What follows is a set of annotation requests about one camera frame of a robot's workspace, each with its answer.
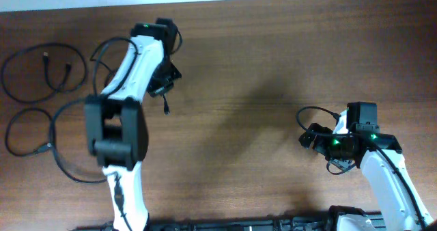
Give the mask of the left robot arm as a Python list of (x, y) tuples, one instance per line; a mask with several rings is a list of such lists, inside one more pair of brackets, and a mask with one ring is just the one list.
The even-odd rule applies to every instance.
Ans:
[(112, 79), (85, 99), (87, 147), (110, 188), (112, 230), (148, 230), (150, 213), (141, 181), (149, 144), (143, 100), (146, 94), (164, 98), (181, 79), (171, 56), (183, 39), (172, 19), (157, 18), (137, 23), (125, 41), (126, 55)]

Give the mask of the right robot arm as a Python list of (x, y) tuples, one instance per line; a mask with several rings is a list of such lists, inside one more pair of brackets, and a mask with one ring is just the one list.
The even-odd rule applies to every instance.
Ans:
[(349, 206), (331, 206), (325, 230), (435, 230), (430, 215), (415, 189), (400, 143), (384, 134), (378, 124), (375, 103), (348, 103), (341, 113), (331, 112), (335, 128), (318, 123), (304, 126), (299, 142), (321, 154), (336, 175), (357, 168), (375, 195), (378, 213)]

